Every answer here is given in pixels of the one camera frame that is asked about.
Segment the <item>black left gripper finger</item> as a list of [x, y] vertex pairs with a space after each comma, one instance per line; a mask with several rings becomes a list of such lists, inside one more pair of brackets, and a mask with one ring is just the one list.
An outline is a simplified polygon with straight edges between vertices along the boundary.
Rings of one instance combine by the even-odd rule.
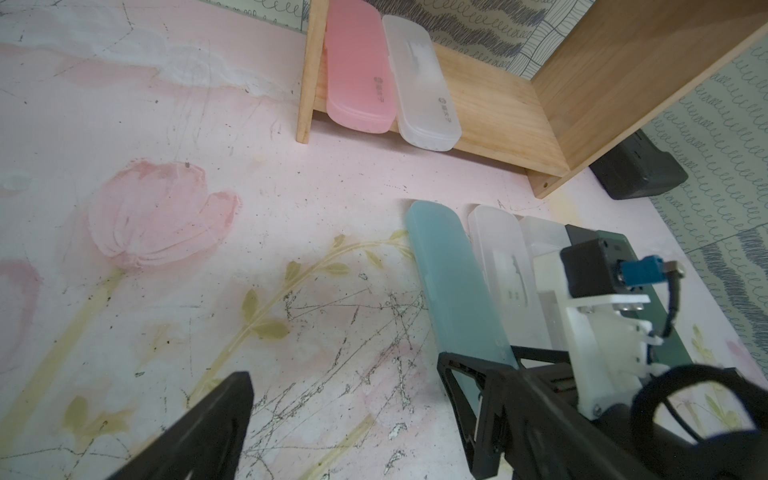
[[234, 372], [113, 479], [233, 479], [254, 403], [250, 375]]

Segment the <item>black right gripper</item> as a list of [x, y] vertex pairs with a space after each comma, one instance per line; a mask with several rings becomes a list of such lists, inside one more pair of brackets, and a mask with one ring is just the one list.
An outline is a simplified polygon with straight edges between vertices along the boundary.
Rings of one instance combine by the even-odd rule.
[[[534, 267], [539, 290], [555, 299], [566, 345], [555, 355], [574, 375], [576, 408], [545, 382], [549, 367], [519, 370], [440, 353], [437, 370], [473, 478], [496, 476], [502, 459], [514, 479], [766, 478], [766, 389], [733, 369], [670, 367], [654, 358], [675, 330], [681, 290], [678, 302], [668, 290], [659, 331], [650, 321], [623, 316], [650, 304], [646, 294], [573, 298], [560, 252], [536, 258]], [[733, 395], [752, 428], [710, 437], [689, 429], [686, 442], [655, 423], [660, 408], [680, 421], [671, 397], [700, 384]]]

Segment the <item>teal pencil case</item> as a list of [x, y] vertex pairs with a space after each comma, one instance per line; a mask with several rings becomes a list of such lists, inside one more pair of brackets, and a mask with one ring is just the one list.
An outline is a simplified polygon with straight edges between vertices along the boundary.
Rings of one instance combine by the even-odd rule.
[[437, 351], [517, 367], [458, 215], [444, 205], [419, 200], [406, 213], [406, 227]]

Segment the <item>dark green pencil case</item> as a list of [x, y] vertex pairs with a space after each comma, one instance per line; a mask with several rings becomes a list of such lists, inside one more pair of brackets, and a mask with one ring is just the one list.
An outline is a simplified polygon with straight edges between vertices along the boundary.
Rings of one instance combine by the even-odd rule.
[[[598, 230], [597, 235], [602, 240], [617, 240], [629, 251], [632, 259], [641, 259], [644, 254], [638, 255], [631, 246], [627, 237], [620, 233]], [[643, 310], [636, 312], [625, 312], [623, 316], [650, 321], [655, 330], [661, 331], [665, 325], [668, 315], [668, 286], [667, 283], [644, 286], [639, 289], [640, 293], [646, 294], [651, 300], [646, 304]], [[654, 350], [654, 358], [658, 363], [666, 364], [670, 367], [687, 365], [692, 363], [692, 359], [687, 352], [683, 341], [677, 331], [674, 331], [664, 341], [664, 344]]]

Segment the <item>clear labelled pencil case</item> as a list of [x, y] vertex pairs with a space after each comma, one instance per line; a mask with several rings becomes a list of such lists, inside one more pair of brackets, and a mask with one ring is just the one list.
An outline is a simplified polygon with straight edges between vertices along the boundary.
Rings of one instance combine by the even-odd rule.
[[560, 252], [570, 247], [572, 242], [563, 224], [534, 216], [519, 216], [518, 222], [523, 237], [524, 264], [530, 271], [533, 286], [536, 286], [534, 259]]

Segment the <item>clear rounded pencil case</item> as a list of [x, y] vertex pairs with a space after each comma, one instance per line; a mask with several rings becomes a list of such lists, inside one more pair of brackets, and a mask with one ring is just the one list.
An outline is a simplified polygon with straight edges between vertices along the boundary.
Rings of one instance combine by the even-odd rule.
[[473, 251], [512, 345], [553, 347], [517, 217], [478, 205], [468, 216]]

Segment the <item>black pencil case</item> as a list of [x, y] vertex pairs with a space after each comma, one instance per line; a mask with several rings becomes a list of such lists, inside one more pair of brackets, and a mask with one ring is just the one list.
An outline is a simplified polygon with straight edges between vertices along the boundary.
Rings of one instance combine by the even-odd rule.
[[565, 226], [570, 243], [575, 246], [581, 243], [593, 241], [599, 238], [599, 233], [594, 230], [586, 229], [572, 224]]

